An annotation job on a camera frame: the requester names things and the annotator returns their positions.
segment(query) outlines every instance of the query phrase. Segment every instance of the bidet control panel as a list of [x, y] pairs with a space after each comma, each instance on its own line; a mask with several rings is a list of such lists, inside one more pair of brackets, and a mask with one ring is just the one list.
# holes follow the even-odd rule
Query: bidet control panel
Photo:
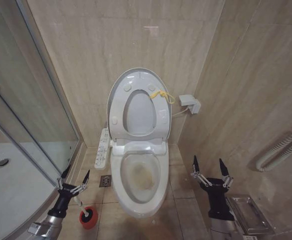
[[103, 128], [101, 131], [101, 136], [99, 140], [99, 146], [95, 161], [95, 168], [97, 170], [103, 170], [106, 167], [107, 156], [109, 151], [109, 130], [108, 128]]

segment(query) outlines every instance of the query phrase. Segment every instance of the bathroom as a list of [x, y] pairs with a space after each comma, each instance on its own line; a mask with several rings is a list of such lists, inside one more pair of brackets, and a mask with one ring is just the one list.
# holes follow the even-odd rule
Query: bathroom
[[[154, 72], [175, 98], [193, 95], [197, 114], [171, 119], [165, 199], [150, 217], [121, 207], [111, 175], [94, 167], [108, 96], [127, 70]], [[31, 239], [67, 183], [90, 170], [89, 230], [71, 200], [60, 240], [211, 239], [208, 196], [191, 177], [234, 178], [271, 224], [269, 240], [292, 239], [292, 155], [271, 171], [256, 159], [292, 133], [292, 0], [0, 0], [0, 239]]]

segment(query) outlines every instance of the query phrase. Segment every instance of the metal soap dish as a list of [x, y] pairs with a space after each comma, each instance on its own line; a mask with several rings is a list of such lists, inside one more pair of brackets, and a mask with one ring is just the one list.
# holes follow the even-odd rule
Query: metal soap dish
[[269, 235], [274, 230], [249, 195], [227, 196], [237, 221], [246, 235]]

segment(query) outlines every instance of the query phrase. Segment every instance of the glass shower door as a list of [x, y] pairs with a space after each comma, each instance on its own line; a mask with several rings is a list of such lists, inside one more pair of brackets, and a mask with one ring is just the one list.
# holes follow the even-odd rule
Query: glass shower door
[[0, 0], [0, 97], [62, 172], [78, 136], [15, 1]]
[[[45, 202], [59, 173], [1, 98], [0, 119], [11, 137], [0, 128], [0, 239], [3, 239]], [[13, 139], [28, 145], [12, 142]]]

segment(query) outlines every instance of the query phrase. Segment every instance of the white toilet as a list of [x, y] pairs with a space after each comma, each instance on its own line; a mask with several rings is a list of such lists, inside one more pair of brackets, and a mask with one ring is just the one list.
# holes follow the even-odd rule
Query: white toilet
[[135, 218], [155, 214], [166, 195], [171, 105], [160, 95], [150, 98], [160, 90], [168, 92], [154, 72], [134, 68], [119, 77], [108, 98], [112, 186]]

